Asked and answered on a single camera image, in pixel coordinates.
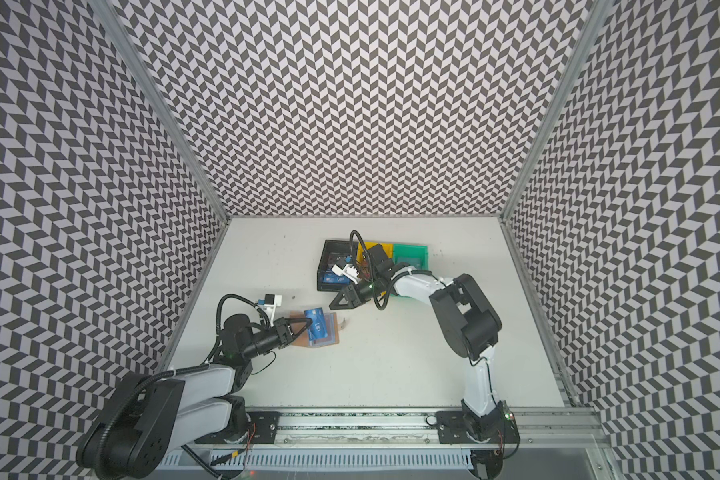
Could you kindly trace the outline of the green plastic bin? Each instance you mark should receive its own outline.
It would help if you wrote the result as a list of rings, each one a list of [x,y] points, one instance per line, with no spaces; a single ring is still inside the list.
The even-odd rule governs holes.
[[[393,260],[395,263],[407,263],[419,270],[428,270],[428,247],[426,245],[394,244]]]

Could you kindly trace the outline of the blue card in black bin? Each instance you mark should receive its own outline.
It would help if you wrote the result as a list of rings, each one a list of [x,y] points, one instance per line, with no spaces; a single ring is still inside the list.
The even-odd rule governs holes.
[[[350,283],[351,280],[344,275],[338,275],[332,271],[326,271],[323,274],[322,282],[328,285],[344,285]]]

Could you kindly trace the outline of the blue credit card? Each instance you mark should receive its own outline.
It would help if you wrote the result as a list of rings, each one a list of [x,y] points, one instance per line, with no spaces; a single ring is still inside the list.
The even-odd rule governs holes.
[[[305,310],[304,315],[311,321],[308,327],[310,341],[322,340],[328,336],[325,314],[321,307]]]

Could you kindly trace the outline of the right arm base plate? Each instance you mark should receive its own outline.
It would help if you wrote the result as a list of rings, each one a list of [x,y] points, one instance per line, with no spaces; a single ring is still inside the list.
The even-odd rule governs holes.
[[[517,444],[515,424],[495,408],[476,417],[471,411],[437,411],[435,427],[441,444]]]

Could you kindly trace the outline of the yellow plastic bin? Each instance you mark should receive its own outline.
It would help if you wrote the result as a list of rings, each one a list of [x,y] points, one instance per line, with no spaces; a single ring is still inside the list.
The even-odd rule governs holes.
[[[357,244],[355,261],[361,268],[368,267],[365,251],[368,250],[374,258],[374,264],[378,265],[385,259],[392,260],[394,257],[394,245],[392,243],[366,242],[365,246]]]

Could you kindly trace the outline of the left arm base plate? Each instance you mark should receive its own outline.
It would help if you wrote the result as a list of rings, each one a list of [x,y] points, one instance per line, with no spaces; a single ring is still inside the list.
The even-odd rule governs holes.
[[[248,411],[234,414],[220,431],[208,435],[214,444],[273,444],[280,422],[278,411]]]

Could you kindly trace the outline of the black plastic bin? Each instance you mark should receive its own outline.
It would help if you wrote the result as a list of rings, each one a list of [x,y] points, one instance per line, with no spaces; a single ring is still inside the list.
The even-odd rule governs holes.
[[[356,242],[350,245],[347,240],[327,239],[324,241],[316,270],[316,288],[319,292],[339,292],[344,286],[351,283],[328,285],[322,282],[322,277],[326,271],[331,271],[331,267],[338,259],[346,259],[351,253],[356,253],[356,249]]]

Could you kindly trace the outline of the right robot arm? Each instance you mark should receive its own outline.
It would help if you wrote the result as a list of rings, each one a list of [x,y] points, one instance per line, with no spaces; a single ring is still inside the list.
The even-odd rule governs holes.
[[[466,437],[476,443],[506,440],[514,415],[498,398],[491,371],[503,324],[477,281],[469,274],[442,277],[410,262],[395,262],[379,244],[358,246],[364,263],[353,251],[328,263],[328,273],[341,280],[330,308],[351,310],[372,303],[384,310],[393,296],[431,307],[447,345],[469,361],[461,400]]]

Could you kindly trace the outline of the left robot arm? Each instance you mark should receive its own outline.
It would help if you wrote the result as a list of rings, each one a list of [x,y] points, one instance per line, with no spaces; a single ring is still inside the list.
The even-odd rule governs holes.
[[[312,323],[308,317],[254,323],[245,314],[217,320],[214,346],[201,364],[129,373],[120,381],[80,440],[77,464],[99,479],[141,479],[166,454],[204,437],[250,444],[255,423],[239,392],[253,359],[291,345]]]

